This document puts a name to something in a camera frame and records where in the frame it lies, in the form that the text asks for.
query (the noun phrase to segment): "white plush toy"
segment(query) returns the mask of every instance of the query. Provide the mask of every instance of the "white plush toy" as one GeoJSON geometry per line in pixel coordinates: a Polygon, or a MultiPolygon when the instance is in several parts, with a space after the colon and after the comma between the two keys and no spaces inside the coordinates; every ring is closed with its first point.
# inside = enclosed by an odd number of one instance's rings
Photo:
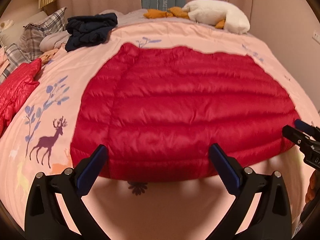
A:
{"type": "Polygon", "coordinates": [[[219,0],[193,0],[183,8],[190,20],[215,26],[218,22],[226,20],[225,30],[243,34],[250,30],[247,16],[232,3],[219,0]]]}

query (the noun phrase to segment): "plaid pillow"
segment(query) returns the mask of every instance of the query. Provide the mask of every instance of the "plaid pillow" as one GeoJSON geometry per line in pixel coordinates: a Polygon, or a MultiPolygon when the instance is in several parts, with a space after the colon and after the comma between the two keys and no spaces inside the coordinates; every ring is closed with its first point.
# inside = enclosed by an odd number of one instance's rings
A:
{"type": "Polygon", "coordinates": [[[19,46],[23,52],[28,54],[31,61],[43,54],[40,50],[40,43],[46,36],[65,30],[65,10],[66,7],[61,8],[43,21],[35,24],[29,23],[24,27],[19,46]]]}
{"type": "Polygon", "coordinates": [[[22,63],[30,63],[28,55],[23,53],[17,44],[13,43],[5,51],[10,64],[0,75],[0,84],[22,63]]]}

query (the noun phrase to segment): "wall socket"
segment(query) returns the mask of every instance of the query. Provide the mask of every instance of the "wall socket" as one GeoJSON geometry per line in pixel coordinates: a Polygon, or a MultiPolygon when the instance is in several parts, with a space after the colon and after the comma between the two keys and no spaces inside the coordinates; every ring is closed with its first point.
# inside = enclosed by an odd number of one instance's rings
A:
{"type": "Polygon", "coordinates": [[[320,34],[319,33],[314,31],[312,38],[320,44],[320,34]]]}

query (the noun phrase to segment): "beige wall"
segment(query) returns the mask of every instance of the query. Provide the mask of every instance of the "beige wall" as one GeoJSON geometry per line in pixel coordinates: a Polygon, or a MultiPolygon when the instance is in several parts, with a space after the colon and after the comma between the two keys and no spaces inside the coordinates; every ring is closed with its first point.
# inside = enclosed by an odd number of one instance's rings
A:
{"type": "Polygon", "coordinates": [[[250,32],[265,41],[320,109],[320,23],[306,0],[253,0],[250,32]]]}
{"type": "Polygon", "coordinates": [[[41,10],[38,9],[38,0],[11,0],[0,18],[0,22],[5,20],[19,22],[40,11],[41,10]]]}

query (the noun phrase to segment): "red puffer jacket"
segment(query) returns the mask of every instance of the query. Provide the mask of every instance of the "red puffer jacket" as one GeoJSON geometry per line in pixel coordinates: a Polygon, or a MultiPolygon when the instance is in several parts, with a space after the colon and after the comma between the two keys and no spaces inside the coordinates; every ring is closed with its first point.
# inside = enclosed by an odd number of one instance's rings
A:
{"type": "Polygon", "coordinates": [[[0,85],[0,134],[39,85],[33,78],[41,69],[41,59],[22,63],[0,85]]]}
{"type": "Polygon", "coordinates": [[[288,93],[249,56],[124,44],[82,96],[73,165],[104,144],[102,176],[138,182],[215,174],[219,143],[242,166],[292,147],[282,127],[299,115],[288,93]]]}

